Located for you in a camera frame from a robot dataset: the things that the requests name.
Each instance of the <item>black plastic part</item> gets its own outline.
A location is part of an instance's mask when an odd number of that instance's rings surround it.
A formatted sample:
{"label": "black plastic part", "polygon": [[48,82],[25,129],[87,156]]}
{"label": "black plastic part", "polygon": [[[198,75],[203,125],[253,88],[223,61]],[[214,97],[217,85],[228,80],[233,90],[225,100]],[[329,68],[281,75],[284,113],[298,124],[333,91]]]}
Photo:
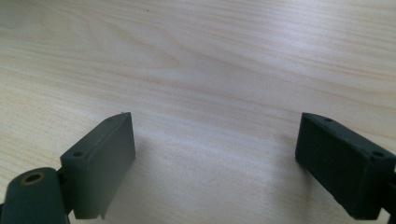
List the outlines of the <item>black plastic part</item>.
{"label": "black plastic part", "polygon": [[14,178],[8,185],[1,224],[66,224],[58,175],[39,168]]}
{"label": "black plastic part", "polygon": [[394,216],[390,216],[388,224],[396,224],[396,218]]}
{"label": "black plastic part", "polygon": [[131,113],[102,121],[61,157],[62,178],[75,186],[65,186],[64,197],[76,195],[65,207],[79,219],[104,217],[133,159]]}
{"label": "black plastic part", "polygon": [[377,219],[396,157],[338,122],[303,113],[296,160],[356,219]]}
{"label": "black plastic part", "polygon": [[13,179],[0,204],[0,224],[64,224],[76,218],[105,216],[134,159],[130,113],[105,119],[67,150],[63,167],[40,168]]}
{"label": "black plastic part", "polygon": [[393,174],[382,190],[382,204],[387,212],[396,215],[396,174]]}

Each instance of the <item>screw hole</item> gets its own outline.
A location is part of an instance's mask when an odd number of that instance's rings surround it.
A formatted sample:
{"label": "screw hole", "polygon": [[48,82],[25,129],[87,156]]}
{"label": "screw hole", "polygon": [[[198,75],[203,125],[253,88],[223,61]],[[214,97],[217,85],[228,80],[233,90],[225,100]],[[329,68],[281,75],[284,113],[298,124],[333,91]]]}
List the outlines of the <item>screw hole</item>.
{"label": "screw hole", "polygon": [[43,179],[44,176],[45,176],[44,173],[30,174],[30,175],[24,177],[21,182],[23,185],[33,185],[33,184],[39,182],[41,179]]}
{"label": "screw hole", "polygon": [[373,155],[377,156],[377,157],[384,157],[384,154],[382,152],[373,152]]}
{"label": "screw hole", "polygon": [[74,157],[81,157],[82,155],[83,155],[82,152],[75,152],[75,153],[73,153],[73,156],[74,156]]}

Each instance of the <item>light wood surface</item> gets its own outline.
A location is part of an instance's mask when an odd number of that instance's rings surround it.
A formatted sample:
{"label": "light wood surface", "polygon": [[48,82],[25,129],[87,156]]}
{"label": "light wood surface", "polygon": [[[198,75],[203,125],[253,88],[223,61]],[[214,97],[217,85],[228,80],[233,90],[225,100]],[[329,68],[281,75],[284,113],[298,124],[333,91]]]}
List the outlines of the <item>light wood surface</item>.
{"label": "light wood surface", "polygon": [[358,223],[294,149],[306,111],[396,152],[395,12],[392,0],[2,0],[0,201],[16,175],[59,168],[131,111],[136,160],[106,220],[72,223]]}

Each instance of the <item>wooden table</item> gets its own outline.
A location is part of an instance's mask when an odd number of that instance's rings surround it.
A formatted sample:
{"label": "wooden table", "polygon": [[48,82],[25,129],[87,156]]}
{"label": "wooden table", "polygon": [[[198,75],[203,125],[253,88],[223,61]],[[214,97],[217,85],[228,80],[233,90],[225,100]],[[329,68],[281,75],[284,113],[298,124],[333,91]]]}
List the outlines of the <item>wooden table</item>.
{"label": "wooden table", "polygon": [[396,152],[395,10],[3,0],[0,201],[16,175],[59,168],[101,120],[131,111],[136,160],[106,220],[72,223],[357,223],[294,149],[306,111]]}

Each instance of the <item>wood grain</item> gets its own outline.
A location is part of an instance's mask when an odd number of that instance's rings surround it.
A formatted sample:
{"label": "wood grain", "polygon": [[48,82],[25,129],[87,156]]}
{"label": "wood grain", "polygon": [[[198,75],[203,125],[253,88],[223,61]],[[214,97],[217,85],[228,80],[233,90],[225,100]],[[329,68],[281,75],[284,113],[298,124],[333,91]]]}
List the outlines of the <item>wood grain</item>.
{"label": "wood grain", "polygon": [[307,111],[396,152],[395,11],[0,1],[0,201],[13,177],[59,168],[102,119],[131,111],[137,157],[106,220],[72,223],[356,223],[294,148]]}

